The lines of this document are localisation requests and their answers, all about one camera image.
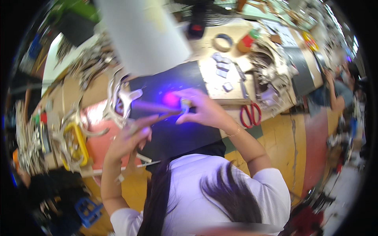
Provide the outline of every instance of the white shirt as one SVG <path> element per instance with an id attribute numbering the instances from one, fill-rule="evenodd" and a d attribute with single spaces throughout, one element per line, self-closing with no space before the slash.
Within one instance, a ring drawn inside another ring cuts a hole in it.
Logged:
<path id="1" fill-rule="evenodd" d="M 229 163 L 223 157 L 190 154 L 170 163 L 172 172 L 168 211 L 176 206 L 165 218 L 162 234 L 178 235 L 175 226 L 190 223 L 230 222 L 216 206 L 202 194 L 200 179 L 216 179 L 220 166 Z M 240 175 L 249 186 L 261 211 L 262 223 L 283 227 L 289 220 L 290 194 L 278 169 L 267 168 L 258 171 L 253 178 L 234 167 L 233 176 Z M 110 217 L 117 236 L 136 236 L 143 220 L 143 212 L 131 208 L 116 210 Z"/>

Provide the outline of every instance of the floor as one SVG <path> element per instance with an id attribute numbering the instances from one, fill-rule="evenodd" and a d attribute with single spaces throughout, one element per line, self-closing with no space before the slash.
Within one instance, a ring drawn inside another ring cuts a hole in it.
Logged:
<path id="1" fill-rule="evenodd" d="M 273 167 L 279 169 L 291 192 L 292 205 L 297 204 L 309 189 L 322 184 L 330 165 L 327 164 L 327 137 L 334 133 L 341 113 L 323 108 L 315 117 L 307 114 L 277 115 L 261 125 L 248 129 L 268 152 Z M 249 175 L 246 162 L 228 139 L 226 159 Z M 122 196 L 131 208 L 141 211 L 146 198 L 146 179 L 150 173 L 139 168 L 138 172 L 125 170 L 122 182 Z M 100 189 L 92 178 L 84 179 L 93 196 L 100 199 Z M 82 227 L 85 235 L 107 235 L 112 231 L 108 214 L 91 228 Z"/>

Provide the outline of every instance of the red floor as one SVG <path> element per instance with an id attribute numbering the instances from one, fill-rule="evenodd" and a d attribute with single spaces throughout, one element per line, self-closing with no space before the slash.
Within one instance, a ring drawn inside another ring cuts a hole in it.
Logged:
<path id="1" fill-rule="evenodd" d="M 306 130 L 306 167 L 302 197 L 323 178 L 327 162 L 328 118 L 327 109 L 322 108 L 315 117 L 304 116 Z"/>

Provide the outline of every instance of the black fan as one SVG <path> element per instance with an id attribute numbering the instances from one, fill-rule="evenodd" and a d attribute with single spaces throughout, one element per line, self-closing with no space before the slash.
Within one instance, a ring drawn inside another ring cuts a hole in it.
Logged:
<path id="1" fill-rule="evenodd" d="M 202 37 L 206 26 L 223 25 L 229 22 L 232 19 L 229 17 L 232 13 L 231 9 L 236 5 L 235 3 L 216 4 L 214 0 L 174 1 L 187 5 L 181 9 L 181 12 L 190 16 L 188 33 L 194 37 Z"/>

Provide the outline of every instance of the yellow floor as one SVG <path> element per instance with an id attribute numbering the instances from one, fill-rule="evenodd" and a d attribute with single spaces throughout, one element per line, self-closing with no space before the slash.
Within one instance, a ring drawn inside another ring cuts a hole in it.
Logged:
<path id="1" fill-rule="evenodd" d="M 333 133 L 337 127 L 339 113 L 327 111 L 328 131 Z M 263 136 L 258 141 L 267 150 L 273 167 L 279 169 L 283 178 L 292 193 L 292 205 L 299 202 L 295 195 L 302 194 L 303 179 L 306 166 L 306 135 L 303 115 L 282 116 L 261 123 Z M 249 175 L 246 162 L 238 151 L 226 155 L 226 159 L 235 160 L 234 164 Z M 123 172 L 125 180 L 122 182 L 122 196 L 127 203 L 135 210 L 143 209 L 146 199 L 147 177 L 150 173 L 145 169 L 135 171 L 126 170 Z M 92 178 L 84 179 L 89 189 L 93 192 L 94 198 L 101 200 L 100 190 Z M 112 231 L 109 215 L 103 210 L 103 216 L 90 229 L 82 227 L 85 235 L 107 235 Z"/>

